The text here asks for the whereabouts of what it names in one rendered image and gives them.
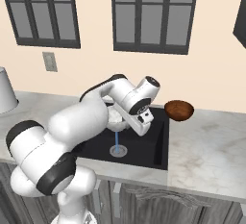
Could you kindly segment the brown wooden bowl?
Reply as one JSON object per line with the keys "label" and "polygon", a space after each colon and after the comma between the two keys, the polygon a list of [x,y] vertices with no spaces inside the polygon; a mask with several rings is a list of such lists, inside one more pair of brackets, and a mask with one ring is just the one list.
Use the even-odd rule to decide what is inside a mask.
{"label": "brown wooden bowl", "polygon": [[186,121],[194,114],[194,107],[183,100],[171,100],[164,105],[167,116],[175,121]]}

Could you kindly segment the grey wall socket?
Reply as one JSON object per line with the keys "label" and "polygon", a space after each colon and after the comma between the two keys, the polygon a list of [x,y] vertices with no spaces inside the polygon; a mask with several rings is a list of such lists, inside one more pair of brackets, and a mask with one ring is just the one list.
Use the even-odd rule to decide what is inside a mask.
{"label": "grey wall socket", "polygon": [[50,72],[57,72],[58,68],[56,64],[55,54],[53,52],[43,52],[42,56],[44,59],[46,70]]}

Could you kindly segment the white conical appliance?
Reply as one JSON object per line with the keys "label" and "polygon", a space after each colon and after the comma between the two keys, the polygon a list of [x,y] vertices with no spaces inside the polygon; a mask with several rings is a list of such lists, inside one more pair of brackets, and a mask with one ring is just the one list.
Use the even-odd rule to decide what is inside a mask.
{"label": "white conical appliance", "polygon": [[0,113],[15,109],[18,100],[12,89],[12,84],[4,67],[0,66]]}

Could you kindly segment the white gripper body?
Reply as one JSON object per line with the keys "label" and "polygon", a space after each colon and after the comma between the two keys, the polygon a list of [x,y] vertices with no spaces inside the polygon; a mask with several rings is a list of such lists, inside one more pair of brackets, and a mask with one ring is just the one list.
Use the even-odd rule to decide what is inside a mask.
{"label": "white gripper body", "polygon": [[152,114],[149,109],[141,114],[130,115],[126,113],[117,103],[115,103],[113,107],[120,113],[124,120],[139,136],[142,137],[148,132],[152,122]]}

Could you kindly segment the dark framed window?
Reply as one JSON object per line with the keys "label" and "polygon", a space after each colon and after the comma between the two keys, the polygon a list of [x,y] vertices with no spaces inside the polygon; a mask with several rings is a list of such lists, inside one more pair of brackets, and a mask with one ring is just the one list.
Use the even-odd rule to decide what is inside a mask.
{"label": "dark framed window", "polygon": [[5,0],[17,45],[81,47],[75,0]]}
{"label": "dark framed window", "polygon": [[111,0],[115,51],[186,55],[196,0]]}

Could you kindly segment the black sink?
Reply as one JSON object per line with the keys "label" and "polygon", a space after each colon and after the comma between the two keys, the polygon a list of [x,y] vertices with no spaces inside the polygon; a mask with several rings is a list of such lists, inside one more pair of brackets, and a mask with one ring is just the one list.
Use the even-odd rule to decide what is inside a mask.
{"label": "black sink", "polygon": [[117,158],[110,153],[115,145],[115,134],[109,129],[73,149],[79,158],[105,162],[118,162],[166,170],[168,168],[169,117],[164,108],[150,108],[154,116],[149,131],[138,136],[132,128],[119,133],[119,144],[127,148],[127,154]]}

